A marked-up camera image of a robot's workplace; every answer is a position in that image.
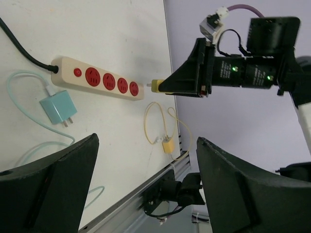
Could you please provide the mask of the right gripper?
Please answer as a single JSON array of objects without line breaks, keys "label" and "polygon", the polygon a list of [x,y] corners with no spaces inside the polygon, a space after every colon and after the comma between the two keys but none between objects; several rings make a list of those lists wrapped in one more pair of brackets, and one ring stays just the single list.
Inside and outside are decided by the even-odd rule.
[{"label": "right gripper", "polygon": [[187,60],[159,85],[166,95],[201,98],[214,86],[269,89],[274,85],[275,63],[272,58],[216,56],[215,46],[206,43],[203,59],[203,39],[197,38]]}]

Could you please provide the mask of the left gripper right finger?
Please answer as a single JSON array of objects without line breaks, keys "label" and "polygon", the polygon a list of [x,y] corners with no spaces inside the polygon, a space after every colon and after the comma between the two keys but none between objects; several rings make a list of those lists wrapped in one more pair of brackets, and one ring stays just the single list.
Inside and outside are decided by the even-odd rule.
[{"label": "left gripper right finger", "polygon": [[266,171],[203,137],[196,153],[213,232],[310,232],[309,182]]}]

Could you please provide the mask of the yellow charger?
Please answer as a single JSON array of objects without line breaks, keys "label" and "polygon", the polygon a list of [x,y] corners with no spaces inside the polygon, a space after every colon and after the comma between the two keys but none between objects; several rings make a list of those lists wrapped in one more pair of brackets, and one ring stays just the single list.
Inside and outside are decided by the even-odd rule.
[{"label": "yellow charger", "polygon": [[175,149],[172,137],[165,137],[162,141],[162,147],[165,154],[172,154]]}]

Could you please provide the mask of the small yellow plug adapter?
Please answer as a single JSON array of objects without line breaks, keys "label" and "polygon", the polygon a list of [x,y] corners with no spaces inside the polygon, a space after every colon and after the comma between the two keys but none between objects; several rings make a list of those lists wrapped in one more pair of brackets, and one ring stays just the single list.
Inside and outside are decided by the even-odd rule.
[{"label": "small yellow plug adapter", "polygon": [[150,83],[146,84],[147,87],[150,87],[151,88],[151,91],[154,92],[154,93],[165,93],[165,92],[162,92],[162,91],[159,91],[159,86],[160,84],[162,84],[164,82],[164,80],[152,80]]}]

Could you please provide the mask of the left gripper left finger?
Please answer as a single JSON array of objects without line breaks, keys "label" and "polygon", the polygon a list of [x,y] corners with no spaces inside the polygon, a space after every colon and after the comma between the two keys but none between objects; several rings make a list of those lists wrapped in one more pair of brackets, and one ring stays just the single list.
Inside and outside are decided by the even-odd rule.
[{"label": "left gripper left finger", "polygon": [[0,174],[2,233],[76,233],[99,149],[92,135]]}]

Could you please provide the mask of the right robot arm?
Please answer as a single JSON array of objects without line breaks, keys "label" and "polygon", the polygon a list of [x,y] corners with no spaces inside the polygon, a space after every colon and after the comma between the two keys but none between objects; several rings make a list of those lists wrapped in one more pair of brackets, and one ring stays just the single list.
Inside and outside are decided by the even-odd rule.
[{"label": "right robot arm", "polygon": [[213,86],[269,89],[289,92],[295,106],[311,100],[311,73],[294,56],[300,20],[297,17],[258,17],[250,21],[246,46],[239,54],[220,50],[225,33],[221,21],[207,17],[188,59],[164,80],[152,80],[151,90],[167,95],[202,98]]}]

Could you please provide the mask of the teal charger with cable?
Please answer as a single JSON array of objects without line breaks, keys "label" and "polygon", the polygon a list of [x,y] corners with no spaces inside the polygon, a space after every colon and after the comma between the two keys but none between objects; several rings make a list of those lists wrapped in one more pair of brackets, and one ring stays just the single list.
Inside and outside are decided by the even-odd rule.
[{"label": "teal charger with cable", "polygon": [[67,90],[56,92],[51,85],[45,87],[48,96],[40,104],[53,125],[63,124],[68,127],[68,122],[73,123],[72,116],[77,109]]}]

